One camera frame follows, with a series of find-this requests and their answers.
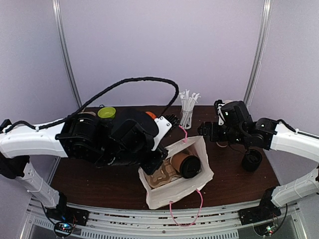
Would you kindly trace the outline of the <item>single cardboard cup carrier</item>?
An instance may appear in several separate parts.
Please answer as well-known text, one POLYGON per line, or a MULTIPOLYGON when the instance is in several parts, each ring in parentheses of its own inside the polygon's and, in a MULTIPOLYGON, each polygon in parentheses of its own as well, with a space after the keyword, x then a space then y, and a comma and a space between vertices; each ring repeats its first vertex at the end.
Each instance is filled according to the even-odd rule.
POLYGON ((181 175, 171 165, 170 160, 166 159, 158 170, 152 175, 145 175, 145 178, 148 185, 154 189, 181 178, 181 175))

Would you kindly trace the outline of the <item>brown paper coffee cup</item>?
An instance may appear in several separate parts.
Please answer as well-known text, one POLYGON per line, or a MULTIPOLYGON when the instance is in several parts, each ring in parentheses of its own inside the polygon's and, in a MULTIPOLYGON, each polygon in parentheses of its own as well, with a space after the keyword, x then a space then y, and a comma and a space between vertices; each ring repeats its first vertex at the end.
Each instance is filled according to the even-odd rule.
POLYGON ((195 177, 201 168, 201 162, 198 157, 182 152, 175 154, 171 158, 170 164, 185 179, 195 177))

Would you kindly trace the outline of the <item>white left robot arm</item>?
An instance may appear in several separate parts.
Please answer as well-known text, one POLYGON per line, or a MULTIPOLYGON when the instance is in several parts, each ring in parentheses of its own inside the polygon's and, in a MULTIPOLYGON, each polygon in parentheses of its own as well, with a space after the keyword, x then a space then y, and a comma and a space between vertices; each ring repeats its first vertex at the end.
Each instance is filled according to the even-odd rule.
POLYGON ((160 141, 172 129, 168 117, 127 110, 114 119, 79 113, 47 125, 0 127, 0 173, 19 181, 47 210, 50 218, 85 224, 88 213, 67 206, 66 196, 51 188, 35 171, 32 155, 52 155, 107 165, 138 165, 153 174, 167 157, 160 141))

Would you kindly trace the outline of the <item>cardboard cup carrier stack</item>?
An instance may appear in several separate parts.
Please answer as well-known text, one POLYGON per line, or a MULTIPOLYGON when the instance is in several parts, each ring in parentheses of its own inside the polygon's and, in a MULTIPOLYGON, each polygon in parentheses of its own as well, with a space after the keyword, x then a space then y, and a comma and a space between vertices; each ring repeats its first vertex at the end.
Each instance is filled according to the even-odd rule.
POLYGON ((92 115, 92 116, 96 117, 96 113, 95 112, 82 112, 82 114, 92 115))

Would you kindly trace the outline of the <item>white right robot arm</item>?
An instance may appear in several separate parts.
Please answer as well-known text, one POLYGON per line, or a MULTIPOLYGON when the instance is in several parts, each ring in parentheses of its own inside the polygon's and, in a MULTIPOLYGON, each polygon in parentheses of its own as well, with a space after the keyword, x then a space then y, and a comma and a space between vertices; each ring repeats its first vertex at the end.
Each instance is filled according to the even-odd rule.
MULTIPOLYGON (((202 122, 197 132, 211 142, 240 144, 246 148, 242 166, 255 171, 262 156, 256 147, 284 151, 315 162, 319 160, 319 137, 294 129, 283 119, 260 118, 253 121, 243 101, 214 103, 218 120, 202 122)), ((238 214, 242 225, 269 220, 280 216, 280 208, 319 191, 319 169, 282 186, 267 189, 258 206, 241 209, 238 214)))

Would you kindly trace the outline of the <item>paper cakes bag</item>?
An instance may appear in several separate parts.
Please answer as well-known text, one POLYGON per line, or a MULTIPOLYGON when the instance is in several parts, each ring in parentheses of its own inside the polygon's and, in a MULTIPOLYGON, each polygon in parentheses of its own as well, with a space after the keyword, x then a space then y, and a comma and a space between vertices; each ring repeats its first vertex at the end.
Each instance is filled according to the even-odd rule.
POLYGON ((180 227, 196 224, 203 206, 200 190, 213 179, 214 172, 208 162, 206 144, 203 136, 188 136, 166 147, 168 156, 153 174, 147 175, 139 168, 139 178, 146 190, 146 204, 155 210, 169 206, 170 217, 180 227), (172 205, 197 192, 200 206, 194 221, 178 223, 172 212, 172 205))

